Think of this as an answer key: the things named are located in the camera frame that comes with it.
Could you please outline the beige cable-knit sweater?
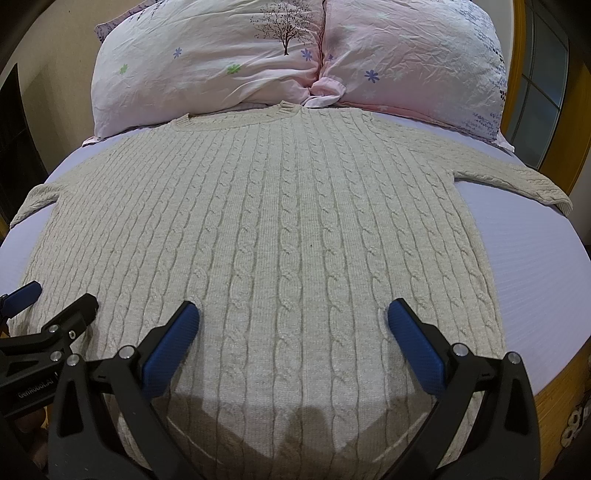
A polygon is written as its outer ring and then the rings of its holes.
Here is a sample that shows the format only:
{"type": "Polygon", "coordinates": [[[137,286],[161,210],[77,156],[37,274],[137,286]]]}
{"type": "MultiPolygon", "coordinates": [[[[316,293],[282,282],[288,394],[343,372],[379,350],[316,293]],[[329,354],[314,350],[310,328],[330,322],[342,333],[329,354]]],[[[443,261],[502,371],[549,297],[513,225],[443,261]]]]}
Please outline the beige cable-knit sweater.
{"type": "Polygon", "coordinates": [[[52,214],[24,273],[36,332],[84,293],[77,348],[109,357],[183,301],[197,340],[156,405],[209,479],[375,479],[428,416],[386,323],[402,298],[450,342],[505,353],[493,272],[459,179],[569,213],[547,177],[359,109],[184,116],[31,190],[52,214]]]}

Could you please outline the lavender bed sheet mattress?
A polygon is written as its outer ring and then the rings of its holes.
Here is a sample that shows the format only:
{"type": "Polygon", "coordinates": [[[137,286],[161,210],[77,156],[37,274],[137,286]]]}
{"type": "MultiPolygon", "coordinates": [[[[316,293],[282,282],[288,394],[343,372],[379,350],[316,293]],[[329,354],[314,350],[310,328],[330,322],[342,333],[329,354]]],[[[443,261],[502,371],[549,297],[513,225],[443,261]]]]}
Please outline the lavender bed sheet mattress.
{"type": "MultiPolygon", "coordinates": [[[[515,154],[458,132],[393,115],[378,116],[468,145],[497,160],[523,165],[515,154]]],[[[56,181],[116,142],[148,128],[74,150],[45,183],[56,181]]],[[[534,394],[539,394],[590,336],[590,258],[572,223],[558,207],[466,181],[457,181],[456,188],[487,250],[507,347],[522,356],[534,394]]],[[[10,229],[1,246],[1,295],[19,288],[53,207],[44,207],[10,229]]]]}

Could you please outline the pink floral pillow left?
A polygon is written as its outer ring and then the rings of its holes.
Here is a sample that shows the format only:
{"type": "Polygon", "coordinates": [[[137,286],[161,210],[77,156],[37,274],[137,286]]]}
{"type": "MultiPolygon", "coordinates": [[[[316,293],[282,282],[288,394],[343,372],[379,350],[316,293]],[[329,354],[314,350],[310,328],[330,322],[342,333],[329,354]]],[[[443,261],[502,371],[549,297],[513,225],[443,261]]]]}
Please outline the pink floral pillow left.
{"type": "Polygon", "coordinates": [[[303,104],[318,79],[324,22],[320,1],[157,1],[102,41],[94,134],[242,103],[303,104]]]}

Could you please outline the pink floral pillow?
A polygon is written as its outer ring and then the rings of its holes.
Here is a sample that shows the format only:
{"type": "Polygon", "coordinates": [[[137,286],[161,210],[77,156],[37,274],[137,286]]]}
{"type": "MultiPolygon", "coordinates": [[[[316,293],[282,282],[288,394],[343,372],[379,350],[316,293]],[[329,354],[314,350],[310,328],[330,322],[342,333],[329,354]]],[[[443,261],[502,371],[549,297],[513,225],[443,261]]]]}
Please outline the pink floral pillow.
{"type": "Polygon", "coordinates": [[[507,93],[501,42],[472,1],[328,1],[310,108],[351,106],[500,146],[507,93]]]}
{"type": "Polygon", "coordinates": [[[94,134],[242,103],[303,104],[318,79],[324,22],[320,1],[157,1],[102,41],[94,134]]]}

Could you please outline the pink floral pillow right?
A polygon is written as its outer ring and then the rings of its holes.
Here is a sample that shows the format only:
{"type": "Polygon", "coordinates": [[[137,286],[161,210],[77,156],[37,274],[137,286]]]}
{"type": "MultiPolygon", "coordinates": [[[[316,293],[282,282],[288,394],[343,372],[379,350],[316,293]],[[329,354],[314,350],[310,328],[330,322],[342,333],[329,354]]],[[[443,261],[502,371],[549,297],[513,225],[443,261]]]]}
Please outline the pink floral pillow right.
{"type": "Polygon", "coordinates": [[[507,93],[501,42],[472,1],[328,1],[310,108],[351,106],[500,146],[507,93]]]}

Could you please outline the wooden bed frame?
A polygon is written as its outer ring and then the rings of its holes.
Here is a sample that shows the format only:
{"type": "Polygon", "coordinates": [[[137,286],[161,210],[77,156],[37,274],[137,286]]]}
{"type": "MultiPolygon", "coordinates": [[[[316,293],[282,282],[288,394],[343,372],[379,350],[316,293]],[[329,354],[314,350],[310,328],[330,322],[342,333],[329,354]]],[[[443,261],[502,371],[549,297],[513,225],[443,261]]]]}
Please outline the wooden bed frame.
{"type": "MultiPolygon", "coordinates": [[[[566,90],[552,140],[541,163],[541,172],[565,189],[575,211],[571,221],[583,243],[590,243],[590,3],[588,1],[511,1],[508,93],[502,119],[502,133],[508,134],[512,120],[521,122],[528,95],[520,89],[538,87],[524,67],[535,67],[527,57],[535,52],[535,24],[528,10],[535,5],[546,9],[569,41],[566,90]]],[[[541,432],[541,474],[551,472],[562,449],[560,437],[567,419],[583,399],[589,370],[586,342],[557,377],[536,396],[541,432]]]]}

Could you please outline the window with dark frame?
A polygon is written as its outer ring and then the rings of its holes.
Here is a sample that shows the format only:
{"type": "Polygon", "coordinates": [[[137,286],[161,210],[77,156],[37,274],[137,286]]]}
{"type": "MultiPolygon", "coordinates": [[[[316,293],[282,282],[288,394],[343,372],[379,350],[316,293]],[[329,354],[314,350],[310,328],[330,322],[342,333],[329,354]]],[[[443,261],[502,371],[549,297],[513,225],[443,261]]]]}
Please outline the window with dark frame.
{"type": "Polygon", "coordinates": [[[527,1],[525,58],[506,138],[515,154],[539,169],[564,103],[569,66],[567,33],[540,1],[527,1]]]}

